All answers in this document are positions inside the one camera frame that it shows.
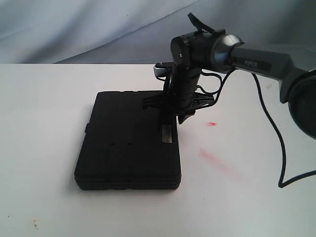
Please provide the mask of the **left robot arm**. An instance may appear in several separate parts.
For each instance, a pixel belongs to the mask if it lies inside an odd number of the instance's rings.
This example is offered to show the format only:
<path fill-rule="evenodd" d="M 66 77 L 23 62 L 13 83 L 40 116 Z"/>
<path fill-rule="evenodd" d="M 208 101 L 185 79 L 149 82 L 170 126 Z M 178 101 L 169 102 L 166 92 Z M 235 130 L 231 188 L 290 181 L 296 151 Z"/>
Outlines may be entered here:
<path fill-rule="evenodd" d="M 180 110 L 189 107 L 203 69 L 232 69 L 275 79 L 279 100 L 287 103 L 296 125 L 316 136 L 316 48 L 303 45 L 250 45 L 225 31 L 197 31 L 173 38 L 173 69 L 169 99 Z"/>

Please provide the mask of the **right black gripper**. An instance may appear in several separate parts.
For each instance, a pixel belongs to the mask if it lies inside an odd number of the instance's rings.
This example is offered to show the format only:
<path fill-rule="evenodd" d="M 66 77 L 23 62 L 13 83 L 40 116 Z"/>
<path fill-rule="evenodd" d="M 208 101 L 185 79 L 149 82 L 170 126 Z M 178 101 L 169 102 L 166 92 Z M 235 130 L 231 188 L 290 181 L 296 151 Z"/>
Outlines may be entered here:
<path fill-rule="evenodd" d="M 172 71 L 164 78 L 163 90 L 143 99 L 143 108 L 160 109 L 161 126 L 172 125 L 173 113 L 182 124 L 195 111 L 215 104 L 214 96 L 196 92 L 201 68 L 180 68 L 173 64 Z"/>

